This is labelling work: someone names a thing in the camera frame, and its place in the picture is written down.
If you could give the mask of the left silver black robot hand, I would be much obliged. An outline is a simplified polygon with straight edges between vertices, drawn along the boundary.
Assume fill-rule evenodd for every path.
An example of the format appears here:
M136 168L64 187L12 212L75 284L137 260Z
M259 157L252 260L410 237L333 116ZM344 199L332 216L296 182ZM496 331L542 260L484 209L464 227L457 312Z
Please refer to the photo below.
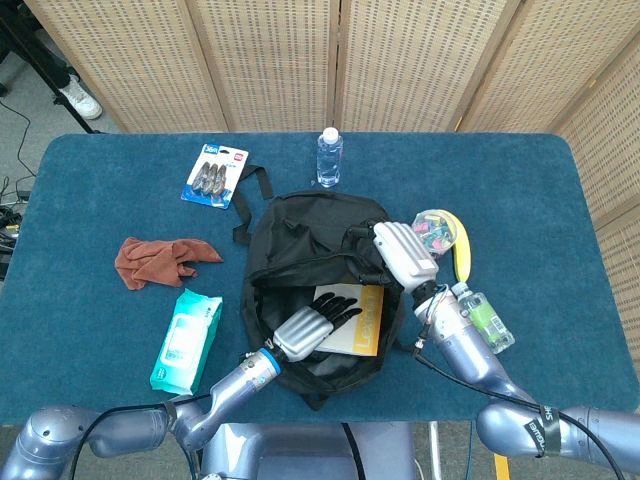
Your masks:
M276 358L290 363L306 359L330 334L362 312L357 302L328 292L297 310L273 334Z

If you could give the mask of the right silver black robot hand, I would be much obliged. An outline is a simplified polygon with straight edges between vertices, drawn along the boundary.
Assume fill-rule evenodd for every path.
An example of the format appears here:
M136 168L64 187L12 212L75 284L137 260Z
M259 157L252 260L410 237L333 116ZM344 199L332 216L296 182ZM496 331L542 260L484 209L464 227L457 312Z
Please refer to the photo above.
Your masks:
M406 223L371 219L350 226L342 247L358 255L356 277L362 284L398 284L418 299L429 299L437 291L439 267Z

